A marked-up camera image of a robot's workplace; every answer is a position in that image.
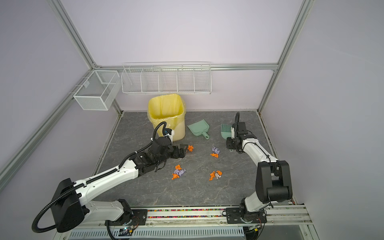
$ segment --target green dustpan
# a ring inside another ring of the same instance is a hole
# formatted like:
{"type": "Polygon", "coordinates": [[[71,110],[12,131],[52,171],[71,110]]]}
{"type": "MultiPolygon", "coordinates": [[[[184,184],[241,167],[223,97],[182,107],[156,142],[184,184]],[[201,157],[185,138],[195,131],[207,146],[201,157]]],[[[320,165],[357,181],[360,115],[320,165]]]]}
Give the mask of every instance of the green dustpan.
{"type": "Polygon", "coordinates": [[[204,119],[194,124],[188,125],[187,127],[189,130],[191,130],[193,135],[199,136],[202,134],[205,139],[209,139],[209,135],[207,134],[209,125],[204,119]]]}

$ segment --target white wire basket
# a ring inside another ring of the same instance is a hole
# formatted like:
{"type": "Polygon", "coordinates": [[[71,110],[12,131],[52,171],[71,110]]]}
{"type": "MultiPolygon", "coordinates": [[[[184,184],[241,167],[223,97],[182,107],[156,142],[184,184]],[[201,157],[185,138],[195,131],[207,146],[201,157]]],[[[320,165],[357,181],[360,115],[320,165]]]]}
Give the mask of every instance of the white wire basket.
{"type": "Polygon", "coordinates": [[[126,94],[210,94],[209,64],[124,66],[122,91],[126,94]]]}
{"type": "Polygon", "coordinates": [[[120,87],[117,71],[93,70],[73,97],[83,110],[107,111],[120,87]]]}

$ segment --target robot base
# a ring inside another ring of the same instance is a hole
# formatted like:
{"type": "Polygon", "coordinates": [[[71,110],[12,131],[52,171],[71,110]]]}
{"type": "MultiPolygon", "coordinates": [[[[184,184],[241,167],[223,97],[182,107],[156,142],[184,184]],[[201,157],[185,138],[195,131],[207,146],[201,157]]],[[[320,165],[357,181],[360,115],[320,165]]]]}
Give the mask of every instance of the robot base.
{"type": "Polygon", "coordinates": [[[266,223],[264,211],[248,212],[245,207],[245,198],[241,201],[239,207],[227,207],[225,209],[227,223],[266,223]]]}

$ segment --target floor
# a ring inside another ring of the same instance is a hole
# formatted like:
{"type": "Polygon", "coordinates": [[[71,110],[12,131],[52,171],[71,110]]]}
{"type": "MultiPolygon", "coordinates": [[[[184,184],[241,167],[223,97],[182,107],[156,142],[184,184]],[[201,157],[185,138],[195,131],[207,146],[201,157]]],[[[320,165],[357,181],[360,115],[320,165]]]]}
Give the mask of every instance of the floor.
{"type": "MultiPolygon", "coordinates": [[[[187,112],[185,125],[204,119],[210,126],[210,139],[194,136],[186,127],[185,137],[174,144],[193,145],[193,152],[188,152],[183,159],[169,159],[163,169],[124,182],[94,200],[126,199],[132,207],[238,205],[242,198],[255,191],[257,167],[247,154],[230,152],[225,147],[225,139],[220,133],[221,123],[233,123],[235,114],[236,112],[187,112]],[[220,149],[218,158],[210,155],[212,146],[220,149]],[[175,165],[178,164],[187,171],[182,177],[171,180],[175,165]],[[210,173],[215,170],[222,171],[222,177],[209,181],[210,173]]],[[[257,113],[240,112],[240,121],[246,123],[247,129],[270,152],[257,113]]],[[[153,126],[147,113],[124,113],[99,172],[118,165],[126,155],[147,145],[152,134],[153,126]]]]}

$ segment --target robotic arm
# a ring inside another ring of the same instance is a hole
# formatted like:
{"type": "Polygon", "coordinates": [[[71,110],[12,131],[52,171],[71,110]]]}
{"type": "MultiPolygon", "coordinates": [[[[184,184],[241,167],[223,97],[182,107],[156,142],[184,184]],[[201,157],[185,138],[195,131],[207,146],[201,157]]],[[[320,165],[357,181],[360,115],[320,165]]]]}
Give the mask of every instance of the robotic arm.
{"type": "MultiPolygon", "coordinates": [[[[232,137],[227,138],[227,148],[235,149],[239,154],[247,153],[257,165],[256,191],[251,196],[243,198],[239,208],[226,209],[227,222],[240,223],[237,219],[231,222],[229,214],[232,211],[235,214],[231,216],[237,216],[240,211],[242,222],[261,223],[266,221],[265,215],[263,216],[266,206],[272,205],[275,201],[281,202],[292,198],[289,165],[286,161],[279,161],[271,156],[259,144],[256,136],[248,133],[245,123],[239,122],[239,117],[240,113],[237,113],[235,123],[232,125],[232,137]],[[272,180],[271,174],[278,179],[272,180]]],[[[173,146],[173,133],[173,130],[166,128],[166,122],[162,122],[155,128],[151,142],[126,156],[118,166],[75,182],[69,178],[61,181],[52,201],[34,219],[32,230],[40,233],[56,228],[58,232],[66,232],[83,222],[100,220],[106,220],[108,230],[109,225],[131,225],[131,229],[134,230],[132,219],[136,216],[124,199],[114,202],[96,202],[92,199],[122,182],[162,169],[169,158],[183,158],[188,145],[173,146]],[[162,125],[164,137],[156,138],[156,132],[162,125]],[[37,226],[39,220],[49,209],[52,210],[55,225],[39,228],[37,226]]]]}
{"type": "Polygon", "coordinates": [[[113,221],[114,225],[129,225],[135,216],[124,199],[114,202],[95,202],[92,199],[122,182],[162,169],[169,158],[177,159],[185,156],[188,145],[180,144],[180,148],[173,146],[174,131],[166,128],[166,124],[161,122],[153,132],[152,141],[126,156],[118,166],[75,182],[69,178],[61,181],[52,201],[34,219],[32,230],[40,233],[56,228],[58,232],[66,232],[82,222],[100,220],[113,221]],[[156,138],[156,132],[162,125],[164,137],[156,138]],[[52,210],[55,225],[46,228],[37,227],[48,209],[52,210]]]}
{"type": "Polygon", "coordinates": [[[245,122],[239,122],[240,113],[235,116],[232,125],[232,137],[227,138],[227,148],[235,149],[239,154],[247,153],[257,165],[255,192],[240,203],[241,220],[245,223],[263,219],[264,208],[273,202],[282,202],[292,198],[291,175],[286,161],[271,156],[257,140],[249,134],[245,122]]]}

